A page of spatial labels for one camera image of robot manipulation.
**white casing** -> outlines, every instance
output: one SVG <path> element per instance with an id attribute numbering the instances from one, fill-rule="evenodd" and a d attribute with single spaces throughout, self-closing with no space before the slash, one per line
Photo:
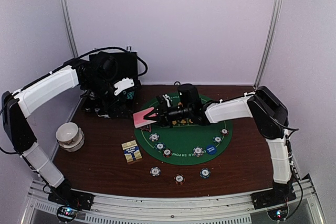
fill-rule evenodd
<path id="1" fill-rule="evenodd" d="M 245 93 L 241 98 L 220 103 L 213 103 L 207 107 L 205 115 L 210 123 L 218 123 L 236 118 L 252 118 L 251 111 L 247 105 L 247 100 L 252 93 Z"/>
<path id="2" fill-rule="evenodd" d="M 38 143 L 34 143 L 22 155 L 51 186 L 56 188 L 63 182 L 63 174 L 56 168 Z"/>
<path id="3" fill-rule="evenodd" d="M 243 97 L 213 103 L 207 107 L 205 115 L 210 123 L 218 123 L 220 121 L 236 119 L 236 118 L 252 118 L 253 115 L 247 105 L 247 100 L 252 93 L 245 93 Z M 290 177 L 290 164 L 288 157 L 288 149 L 286 146 L 286 138 L 277 138 L 274 140 L 266 139 L 273 165 L 273 179 L 280 184 L 286 184 Z"/>
<path id="4" fill-rule="evenodd" d="M 65 66 L 27 89 L 13 93 L 19 92 L 14 98 L 19 98 L 18 104 L 27 118 L 42 104 L 78 84 L 76 70 L 71 66 Z"/>
<path id="5" fill-rule="evenodd" d="M 271 153 L 273 180 L 276 183 L 286 184 L 291 177 L 286 138 L 266 139 L 266 142 Z"/>
<path id="6" fill-rule="evenodd" d="M 42 104 L 78 84 L 75 69 L 72 69 L 71 66 L 65 66 L 27 89 L 15 91 L 14 93 L 19 92 L 19 94 L 15 95 L 14 98 L 19 98 L 18 104 L 23 115 L 27 118 Z M 63 174 L 52 163 L 38 143 L 34 143 L 22 155 L 50 186 L 56 188 L 63 182 Z"/>
<path id="7" fill-rule="evenodd" d="M 130 78 L 124 78 L 120 81 L 118 81 L 116 84 L 113 85 L 114 88 L 116 89 L 114 91 L 114 95 L 120 94 L 122 91 L 129 89 L 134 86 L 134 81 L 133 79 Z"/>

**yellow card box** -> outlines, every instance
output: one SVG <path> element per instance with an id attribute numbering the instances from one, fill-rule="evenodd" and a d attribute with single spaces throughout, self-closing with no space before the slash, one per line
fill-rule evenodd
<path id="1" fill-rule="evenodd" d="M 141 153 L 135 140 L 121 144 L 127 163 L 141 159 Z"/>

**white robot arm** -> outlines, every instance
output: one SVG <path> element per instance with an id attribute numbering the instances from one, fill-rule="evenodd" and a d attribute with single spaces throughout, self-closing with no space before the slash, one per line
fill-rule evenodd
<path id="1" fill-rule="evenodd" d="M 120 49 L 129 53 L 117 47 L 96 49 L 80 58 L 65 62 L 61 67 L 22 89 L 13 93 L 6 91 L 2 95 L 3 126 L 15 150 L 15 153 L 5 153 L 19 154 L 31 169 L 47 183 L 52 192 L 49 195 L 50 201 L 79 209 L 90 209 L 93 195 L 71 190 L 70 181 L 64 178 L 38 145 L 26 119 L 42 104 L 77 85 L 80 85 L 83 90 L 93 91 L 103 101 L 106 111 L 108 113 L 114 112 L 114 109 L 117 109 L 116 107 L 124 100 L 122 91 L 133 91 L 140 86 L 140 82 L 132 78 L 124 78 L 113 84 L 107 81 L 104 74 L 111 72 L 110 58 L 112 56 L 99 58 L 99 64 L 96 61 L 81 59 L 88 54 L 107 49 Z"/>
<path id="2" fill-rule="evenodd" d="M 289 136 L 298 129 L 288 127 L 287 108 L 270 90 L 260 87 L 239 98 L 209 101 L 205 104 L 202 104 L 197 88 L 191 84 L 183 84 L 177 91 L 182 106 L 172 106 L 167 100 L 167 95 L 157 96 L 159 105 L 144 116 L 148 124 L 154 122 L 161 126 L 172 127 L 173 121 L 191 118 L 196 124 L 209 125 L 231 119 L 254 118 L 260 134 L 268 144 L 274 172 L 274 188 L 269 194 L 263 192 L 252 195 L 255 208 L 282 204 L 288 199 L 295 198 L 291 185 L 292 150 Z"/>

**white wall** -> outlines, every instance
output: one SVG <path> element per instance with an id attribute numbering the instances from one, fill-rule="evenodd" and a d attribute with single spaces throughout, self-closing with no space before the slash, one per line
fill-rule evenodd
<path id="1" fill-rule="evenodd" d="M 292 145 L 310 173 L 328 223 L 336 216 L 336 0 L 283 0 L 262 84 L 288 107 L 300 131 Z"/>
<path id="2" fill-rule="evenodd" d="M 0 0 L 0 93 L 14 91 L 71 58 L 59 0 Z M 54 133 L 79 100 L 79 90 L 67 91 L 44 104 L 29 118 L 39 143 L 50 156 Z M 13 147 L 2 129 L 0 146 Z M 17 155 L 0 152 L 0 223 L 18 223 L 32 180 Z"/>
<path id="3" fill-rule="evenodd" d="M 80 54 L 132 45 L 143 83 L 252 84 L 274 0 L 67 0 Z"/>

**poker chip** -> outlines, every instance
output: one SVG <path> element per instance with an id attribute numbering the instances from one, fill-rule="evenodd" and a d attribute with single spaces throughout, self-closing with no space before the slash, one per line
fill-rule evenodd
<path id="1" fill-rule="evenodd" d="M 160 136 L 157 133 L 153 133 L 149 136 L 149 140 L 152 142 L 156 142 L 157 140 L 159 140 Z"/>
<path id="2" fill-rule="evenodd" d="M 201 176 L 201 178 L 209 178 L 209 177 L 210 177 L 210 174 L 211 174 L 211 172 L 210 172 L 210 170 L 207 169 L 207 168 L 203 168 L 203 169 L 201 170 L 201 172 L 200 172 L 200 176 Z"/>
<path id="3" fill-rule="evenodd" d="M 163 156 L 164 157 L 170 157 L 171 155 L 173 155 L 173 151 L 171 149 L 165 149 L 163 151 Z"/>
<path id="4" fill-rule="evenodd" d="M 158 167 L 152 167 L 150 173 L 153 177 L 158 177 L 161 174 L 161 170 Z"/>
<path id="5" fill-rule="evenodd" d="M 212 139 L 212 141 L 216 144 L 219 144 L 222 142 L 222 138 L 220 136 L 214 136 L 214 138 Z"/>
<path id="6" fill-rule="evenodd" d="M 205 148 L 205 151 L 207 152 L 207 154 L 214 155 L 217 152 L 217 148 L 214 145 L 208 145 Z"/>
<path id="7" fill-rule="evenodd" d="M 156 143 L 154 148 L 157 149 L 158 151 L 164 150 L 166 145 L 164 143 Z"/>
<path id="8" fill-rule="evenodd" d="M 182 174 L 177 174 L 175 177 L 174 177 L 174 180 L 175 180 L 175 183 L 177 185 L 183 185 L 184 182 L 185 182 L 185 178 L 183 177 Z"/>
<path id="9" fill-rule="evenodd" d="M 193 152 L 194 152 L 194 156 L 196 157 L 200 157 L 203 155 L 203 149 L 198 146 L 194 148 Z"/>
<path id="10" fill-rule="evenodd" d="M 227 134 L 229 134 L 229 131 L 227 129 L 221 129 L 220 132 L 223 136 L 226 136 Z"/>

